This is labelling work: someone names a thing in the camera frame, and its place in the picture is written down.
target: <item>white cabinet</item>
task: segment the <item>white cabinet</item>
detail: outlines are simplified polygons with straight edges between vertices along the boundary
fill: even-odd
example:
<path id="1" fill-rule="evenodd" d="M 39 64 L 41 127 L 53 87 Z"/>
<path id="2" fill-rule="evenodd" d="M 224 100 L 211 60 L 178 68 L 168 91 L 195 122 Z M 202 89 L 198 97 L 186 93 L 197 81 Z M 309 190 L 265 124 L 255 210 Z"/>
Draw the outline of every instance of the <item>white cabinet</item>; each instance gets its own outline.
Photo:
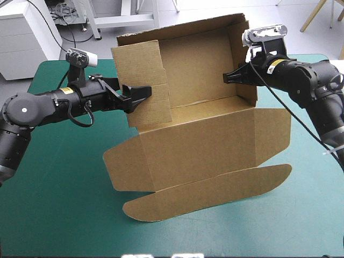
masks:
<path id="1" fill-rule="evenodd" d="M 31 0 L 46 18 L 56 40 L 62 39 L 44 0 Z M 0 73 L 6 80 L 31 78 L 40 63 L 58 60 L 61 48 L 39 12 L 25 0 L 0 8 Z"/>

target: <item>white drawer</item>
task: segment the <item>white drawer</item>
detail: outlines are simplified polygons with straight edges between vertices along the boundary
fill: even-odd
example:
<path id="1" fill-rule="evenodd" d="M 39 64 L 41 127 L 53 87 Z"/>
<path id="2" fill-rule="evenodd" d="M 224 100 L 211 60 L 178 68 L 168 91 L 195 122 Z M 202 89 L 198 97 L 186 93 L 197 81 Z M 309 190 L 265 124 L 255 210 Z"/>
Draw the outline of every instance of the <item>white drawer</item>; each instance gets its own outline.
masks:
<path id="1" fill-rule="evenodd" d="M 6 80 L 33 78 L 46 60 L 42 49 L 0 53 L 0 73 Z"/>
<path id="2" fill-rule="evenodd" d="M 0 19 L 0 36 L 11 36 L 31 33 L 33 32 L 24 17 Z"/>
<path id="3" fill-rule="evenodd" d="M 0 53 L 40 49 L 34 34 L 0 37 Z"/>

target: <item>cardboard box flap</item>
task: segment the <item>cardboard box flap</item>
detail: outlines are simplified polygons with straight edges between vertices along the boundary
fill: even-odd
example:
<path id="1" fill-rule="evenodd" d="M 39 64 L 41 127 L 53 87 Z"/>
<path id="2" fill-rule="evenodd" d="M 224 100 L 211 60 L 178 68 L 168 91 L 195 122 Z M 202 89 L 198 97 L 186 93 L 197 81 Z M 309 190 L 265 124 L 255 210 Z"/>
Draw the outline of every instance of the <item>cardboard box flap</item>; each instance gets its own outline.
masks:
<path id="1" fill-rule="evenodd" d="M 206 207 L 262 195 L 282 184 L 290 172 L 291 166 L 288 164 L 230 172 L 132 200 L 124 204 L 123 210 L 136 220 L 164 220 Z"/>
<path id="2" fill-rule="evenodd" d="M 245 21 L 243 13 L 220 16 L 205 20 L 192 21 L 173 25 L 169 27 L 143 31 L 135 34 L 126 34 L 117 37 L 118 46 L 129 45 L 150 40 L 163 40 L 182 37 L 201 33 L 205 31 L 216 30 L 217 28 L 226 27 L 229 24 L 236 24 Z"/>
<path id="3" fill-rule="evenodd" d="M 248 21 L 243 21 L 227 27 L 232 48 L 233 69 L 237 69 L 241 64 L 245 63 L 248 47 L 242 46 L 241 35 L 248 27 Z M 238 96 L 246 99 L 252 106 L 256 106 L 258 100 L 256 86 L 236 84 L 235 88 Z"/>
<path id="4" fill-rule="evenodd" d="M 120 84 L 152 87 L 152 96 L 128 114 L 130 126 L 171 121 L 169 90 L 157 40 L 112 49 Z"/>
<path id="5" fill-rule="evenodd" d="M 259 166 L 289 146 L 291 116 L 286 109 L 254 109 L 253 111 L 256 165 Z"/>
<path id="6" fill-rule="evenodd" d="M 103 159 L 116 190 L 152 191 L 155 189 L 140 137 L 133 137 L 107 150 Z"/>
<path id="7" fill-rule="evenodd" d="M 159 191 L 256 167 L 285 149 L 289 135 L 286 110 L 247 109 L 142 133 L 104 160 L 117 190 Z"/>

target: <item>cardboard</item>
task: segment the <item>cardboard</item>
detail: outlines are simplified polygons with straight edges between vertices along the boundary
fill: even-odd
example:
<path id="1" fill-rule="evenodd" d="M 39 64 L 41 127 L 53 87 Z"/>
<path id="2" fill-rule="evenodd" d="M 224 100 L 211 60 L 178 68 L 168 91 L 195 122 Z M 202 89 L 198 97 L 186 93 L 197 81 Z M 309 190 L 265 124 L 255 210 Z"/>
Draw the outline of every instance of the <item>cardboard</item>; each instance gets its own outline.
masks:
<path id="1" fill-rule="evenodd" d="M 126 203 L 128 216 L 157 221 L 261 195 L 290 174 L 257 168 L 289 145 L 289 113 L 255 109 L 256 87 L 223 82 L 245 61 L 247 28 L 240 13 L 118 37 L 120 83 L 153 88 L 128 115 L 139 135 L 104 153 L 116 190 L 155 192 Z"/>

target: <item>wire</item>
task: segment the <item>wire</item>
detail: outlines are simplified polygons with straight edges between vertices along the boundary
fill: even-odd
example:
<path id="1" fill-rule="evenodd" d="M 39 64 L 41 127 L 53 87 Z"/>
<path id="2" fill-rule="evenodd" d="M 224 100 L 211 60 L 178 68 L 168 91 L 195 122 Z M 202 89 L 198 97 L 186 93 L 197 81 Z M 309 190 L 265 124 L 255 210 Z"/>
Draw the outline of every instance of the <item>wire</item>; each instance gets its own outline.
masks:
<path id="1" fill-rule="evenodd" d="M 51 14 L 51 15 L 56 15 L 57 18 L 59 18 L 60 20 L 63 20 L 63 21 L 66 23 L 67 28 L 68 28 L 68 30 L 69 30 L 69 32 L 70 32 L 72 38 L 73 38 L 73 40 L 70 40 L 70 41 L 73 42 L 73 43 L 74 43 L 74 47 L 76 47 L 76 41 L 75 41 L 74 33 L 73 33 L 73 31 L 71 30 L 69 24 L 65 21 L 65 19 L 64 19 L 61 15 L 58 15 L 57 13 L 54 13 L 54 12 L 51 12 L 50 14 Z"/>
<path id="2" fill-rule="evenodd" d="M 60 81 L 58 87 L 56 88 L 56 90 L 58 90 L 58 89 L 61 88 L 61 86 L 62 86 L 64 80 L 66 79 L 66 77 L 67 77 L 67 75 L 68 75 L 68 71 L 69 71 L 69 70 L 67 70 L 66 73 L 64 74 L 64 76 L 62 77 L 62 79 L 61 79 L 61 81 Z"/>
<path id="3" fill-rule="evenodd" d="M 36 10 L 39 12 L 39 14 L 43 17 L 43 20 L 44 20 L 45 23 L 47 24 L 48 29 L 50 30 L 50 33 L 52 34 L 52 36 L 53 36 L 55 42 L 59 45 L 59 47 L 60 47 L 63 51 L 67 52 L 67 51 L 60 45 L 60 43 L 58 42 L 58 40 L 56 39 L 54 33 L 52 32 L 52 29 L 50 28 L 50 26 L 49 26 L 49 24 L 48 24 L 46 18 L 45 18 L 44 15 L 42 14 L 42 12 L 41 12 L 41 11 L 38 9 L 38 7 L 37 7 L 34 3 L 32 3 L 30 0 L 27 0 L 27 1 L 28 1 L 30 4 L 32 4 L 32 6 L 35 7 Z"/>
<path id="4" fill-rule="evenodd" d="M 254 73 L 259 77 L 259 79 L 263 82 L 263 84 L 268 88 L 268 90 L 271 92 L 272 95 L 274 95 L 274 97 L 278 100 L 278 102 L 280 102 L 282 104 L 282 106 L 284 106 L 284 108 L 306 129 L 306 131 L 318 142 L 320 143 L 325 149 L 327 149 L 328 151 L 330 151 L 330 148 L 328 148 L 306 125 L 304 122 L 301 121 L 301 119 L 299 119 L 291 110 L 290 108 L 288 108 L 288 106 L 276 95 L 276 93 L 272 90 L 272 88 L 266 83 L 266 81 L 262 78 L 262 76 L 257 72 L 257 70 L 254 68 L 253 64 L 251 62 L 249 62 L 252 70 L 254 71 Z M 344 171 L 344 166 L 342 165 L 342 163 L 340 162 L 340 160 L 338 159 L 338 157 L 334 154 L 331 153 L 331 155 L 334 157 L 334 159 L 336 160 L 336 162 L 338 162 L 338 164 L 340 165 L 340 167 L 342 168 L 342 170 Z"/>
<path id="5" fill-rule="evenodd" d="M 72 32 L 72 30 L 71 30 L 69 24 L 65 21 L 65 19 L 64 19 L 62 16 L 58 15 L 57 13 L 51 12 L 50 14 L 51 14 L 51 15 L 56 15 L 58 19 L 60 19 L 60 20 L 62 19 L 62 20 L 66 23 L 67 28 L 68 28 L 68 30 L 69 30 L 71 36 L 73 37 L 73 41 L 72 41 L 72 42 L 74 43 L 74 48 L 76 48 L 75 37 L 74 37 L 74 34 L 73 34 L 73 32 Z M 62 77 L 62 79 L 60 80 L 59 85 L 58 85 L 58 87 L 57 87 L 56 89 L 60 89 L 60 88 L 61 88 L 63 82 L 65 81 L 65 79 L 66 79 L 66 77 L 67 77 L 67 75 L 68 75 L 68 70 L 66 71 L 66 73 L 64 74 L 64 76 Z"/>
<path id="6" fill-rule="evenodd" d="M 92 34 L 88 39 L 85 39 L 85 40 L 78 40 L 76 41 L 76 43 L 83 43 L 83 42 L 86 42 L 86 41 L 89 41 L 94 35 Z M 61 36 L 62 39 L 66 40 L 66 41 L 69 41 L 69 42 L 74 42 L 73 40 L 70 40 L 70 39 L 66 39 L 65 37 Z"/>
<path id="7" fill-rule="evenodd" d="M 75 119 L 75 117 L 73 117 L 73 115 L 71 114 L 71 102 L 68 99 L 62 98 L 62 99 L 58 99 L 59 102 L 67 102 L 68 103 L 68 118 L 70 121 L 72 121 L 74 124 L 80 126 L 80 127 L 91 127 L 94 123 L 95 123 L 95 117 L 90 109 L 91 106 L 91 101 L 87 101 L 84 104 L 84 109 L 87 112 L 87 114 L 89 115 L 90 119 L 91 119 L 91 123 L 90 124 L 84 124 L 78 120 Z"/>

